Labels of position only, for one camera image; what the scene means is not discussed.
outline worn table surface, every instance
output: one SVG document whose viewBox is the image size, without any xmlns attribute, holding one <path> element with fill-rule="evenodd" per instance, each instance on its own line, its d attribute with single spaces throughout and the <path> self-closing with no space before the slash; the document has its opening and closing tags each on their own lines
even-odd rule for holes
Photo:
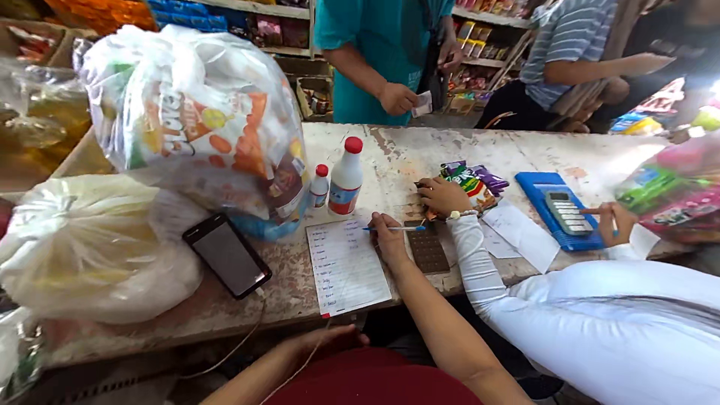
<svg viewBox="0 0 720 405">
<path fill-rule="evenodd" d="M 320 163 L 331 165 L 339 160 L 345 137 L 357 136 L 363 140 L 364 185 L 354 212 L 354 217 L 363 221 L 369 220 L 373 211 L 389 213 L 401 222 L 421 218 L 422 207 L 413 182 L 437 175 L 441 163 L 466 159 L 471 164 L 482 163 L 492 173 L 510 181 L 504 197 L 544 227 L 513 181 L 517 172 L 558 172 L 575 194 L 587 206 L 592 206 L 612 200 L 613 184 L 667 145 L 660 138 L 618 135 L 373 128 L 325 123 L 305 123 L 304 130 L 309 167 Z M 336 220 L 325 209 L 309 211 L 295 234 L 275 244 L 254 243 L 274 273 L 264 286 L 268 295 L 264 326 L 319 317 L 304 227 Z M 453 267 L 448 274 L 431 275 L 428 279 L 443 294 L 460 293 L 462 282 L 455 250 L 446 229 L 440 227 L 440 232 Z M 687 250 L 685 246 L 661 241 L 651 256 Z M 600 252 L 570 254 L 561 250 L 551 270 L 599 258 Z M 538 274 L 523 258 L 494 261 L 506 284 Z M 389 282 L 392 303 L 399 303 L 395 286 L 391 279 Z M 242 301 L 233 300 L 208 273 L 192 297 L 141 324 L 110 326 L 84 321 L 45 321 L 50 343 L 49 365 L 70 365 L 241 333 L 258 321 L 261 307 L 254 294 Z"/>
</svg>

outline white plastic bottle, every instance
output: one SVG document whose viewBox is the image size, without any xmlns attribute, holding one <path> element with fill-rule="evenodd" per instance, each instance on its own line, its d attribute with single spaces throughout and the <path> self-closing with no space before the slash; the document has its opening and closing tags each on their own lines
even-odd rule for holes
<svg viewBox="0 0 720 405">
<path fill-rule="evenodd" d="M 347 138 L 343 158 L 333 167 L 328 208 L 338 215 L 348 215 L 355 209 L 355 202 L 362 186 L 361 151 L 360 138 L 355 136 Z"/>
<path fill-rule="evenodd" d="M 315 178 L 310 183 L 310 194 L 312 195 L 312 207 L 320 208 L 325 205 L 325 199 L 328 198 L 328 167 L 324 164 L 318 164 L 315 167 Z"/>
</svg>

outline calculator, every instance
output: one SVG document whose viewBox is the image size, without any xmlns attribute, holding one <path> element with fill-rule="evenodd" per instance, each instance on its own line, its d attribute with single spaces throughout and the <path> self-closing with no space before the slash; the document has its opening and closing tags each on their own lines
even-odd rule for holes
<svg viewBox="0 0 720 405">
<path fill-rule="evenodd" d="M 580 213 L 580 209 L 570 199 L 568 193 L 563 191 L 545 192 L 545 203 L 562 230 L 568 235 L 583 236 L 593 232 L 593 227 Z"/>
</svg>

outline person's hand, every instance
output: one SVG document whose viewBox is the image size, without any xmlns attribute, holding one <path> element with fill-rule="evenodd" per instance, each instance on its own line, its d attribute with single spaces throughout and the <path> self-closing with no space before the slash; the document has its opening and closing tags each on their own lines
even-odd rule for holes
<svg viewBox="0 0 720 405">
<path fill-rule="evenodd" d="M 382 87 L 378 100 L 388 114 L 398 116 L 418 104 L 418 95 L 404 84 L 387 82 Z"/>
<path fill-rule="evenodd" d="M 438 69 L 443 74 L 455 73 L 455 70 L 462 63 L 462 49 L 455 38 L 445 39 L 440 47 L 440 58 L 438 58 Z"/>
<path fill-rule="evenodd" d="M 456 182 L 435 177 L 421 179 L 420 183 L 423 185 L 418 189 L 418 193 L 423 196 L 420 201 L 446 218 L 453 211 L 463 212 L 474 209 L 467 193 Z"/>
<path fill-rule="evenodd" d="M 598 208 L 586 208 L 580 210 L 583 214 L 594 214 L 600 216 L 598 231 L 605 242 L 605 246 L 627 244 L 630 242 L 630 233 L 637 222 L 637 217 L 622 207 L 617 202 L 603 202 Z"/>
<path fill-rule="evenodd" d="M 355 325 L 334 326 L 329 329 L 317 329 L 306 334 L 292 337 L 283 344 L 297 350 L 301 355 L 309 355 L 320 344 L 318 351 L 341 352 L 343 350 L 363 347 L 370 344 L 370 339 Z"/>
<path fill-rule="evenodd" d="M 410 260 L 405 250 L 405 234 L 402 231 L 388 229 L 402 226 L 393 217 L 388 214 L 372 213 L 372 221 L 368 226 L 374 228 L 370 235 L 373 241 L 377 241 L 382 259 L 390 266 L 391 271 L 398 269 L 404 261 Z"/>
<path fill-rule="evenodd" d="M 656 55 L 650 52 L 638 53 L 623 59 L 626 60 L 624 74 L 627 76 L 650 74 L 664 68 L 675 60 L 670 56 Z"/>
</svg>

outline black phone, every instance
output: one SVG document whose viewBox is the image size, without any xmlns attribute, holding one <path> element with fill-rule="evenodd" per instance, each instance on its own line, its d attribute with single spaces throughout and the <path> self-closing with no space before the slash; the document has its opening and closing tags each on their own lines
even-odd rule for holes
<svg viewBox="0 0 720 405">
<path fill-rule="evenodd" d="M 188 229 L 182 239 L 235 299 L 246 297 L 272 277 L 268 265 L 223 213 Z"/>
</svg>

